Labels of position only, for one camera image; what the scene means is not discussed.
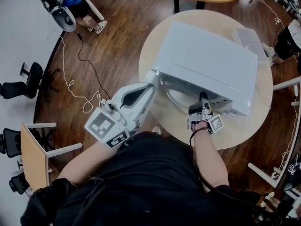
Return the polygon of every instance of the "table leg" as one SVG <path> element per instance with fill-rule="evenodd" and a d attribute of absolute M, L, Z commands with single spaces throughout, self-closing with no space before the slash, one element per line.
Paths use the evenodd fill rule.
<path fill-rule="evenodd" d="M 90 0 L 86 0 L 87 4 L 90 6 L 92 11 L 96 14 L 96 16 L 100 19 L 100 21 L 104 20 L 103 15 L 98 11 L 98 9 L 94 6 L 94 4 Z"/>
<path fill-rule="evenodd" d="M 180 12 L 180 0 L 174 0 L 174 13 Z"/>
<path fill-rule="evenodd" d="M 197 1 L 197 9 L 203 10 L 205 8 L 205 2 Z"/>

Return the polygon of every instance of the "person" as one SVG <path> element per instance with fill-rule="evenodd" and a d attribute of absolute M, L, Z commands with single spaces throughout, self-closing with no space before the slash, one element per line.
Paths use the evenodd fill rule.
<path fill-rule="evenodd" d="M 301 19 L 294 19 L 277 37 L 277 44 L 270 47 L 262 43 L 270 65 L 279 65 L 289 57 L 301 52 Z"/>
<path fill-rule="evenodd" d="M 97 142 L 68 163 L 51 186 L 37 190 L 23 226 L 252 225 L 249 209 L 220 198 L 233 195 L 226 166 L 207 122 L 194 127 L 191 149 L 175 138 L 142 132 L 119 149 Z"/>
<path fill-rule="evenodd" d="M 85 0 L 64 0 L 62 5 L 71 11 L 78 24 L 87 27 L 90 32 L 95 30 L 97 34 L 100 34 L 107 24 L 105 20 L 98 24 L 88 14 L 90 7 Z"/>

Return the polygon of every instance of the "floor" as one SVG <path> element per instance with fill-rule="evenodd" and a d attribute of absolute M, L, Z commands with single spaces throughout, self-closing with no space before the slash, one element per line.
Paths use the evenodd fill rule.
<path fill-rule="evenodd" d="M 292 17 L 285 12 L 281 5 L 273 0 L 265 0 L 277 13 L 285 26 Z M 96 7 L 108 21 L 107 27 L 100 35 L 90 33 L 84 28 L 77 28 L 83 36 L 81 59 L 89 59 L 96 68 L 102 86 L 112 96 L 118 88 L 138 82 L 139 55 L 148 34 L 162 20 L 172 15 L 173 0 L 92 0 Z M 205 9 L 226 14 L 242 25 L 255 29 L 262 42 L 269 45 L 275 43 L 281 25 L 275 24 L 275 15 L 260 0 L 235 0 L 230 3 L 207 3 Z M 75 33 L 68 33 L 64 37 L 65 71 L 67 81 L 75 80 L 70 86 L 77 96 L 91 98 L 99 89 L 94 71 L 88 62 L 78 59 L 81 41 Z M 57 50 L 50 70 L 62 69 L 62 44 Z M 297 63 L 291 61 L 272 68 L 274 84 L 299 76 Z M 84 114 L 82 107 L 84 99 L 74 98 L 68 91 L 63 73 L 59 73 L 54 80 L 54 87 L 60 92 L 50 93 L 50 104 L 40 102 L 38 122 L 57 122 L 55 145 L 63 147 L 82 142 L 84 149 L 89 148 L 95 139 L 84 130 L 84 124 L 90 114 Z M 257 133 L 246 142 L 227 150 L 219 151 L 233 176 L 235 188 L 240 188 L 249 180 L 250 190 L 264 193 L 273 189 L 263 179 L 251 171 L 247 164 L 252 162 L 267 173 L 271 173 L 274 166 L 280 166 L 281 155 L 286 150 L 291 139 L 294 108 L 290 106 L 294 101 L 293 89 L 276 91 L 273 96 L 271 110 Z M 150 130 L 156 125 L 150 114 L 143 124 L 143 130 Z M 68 160 L 80 153 L 72 153 Z"/>

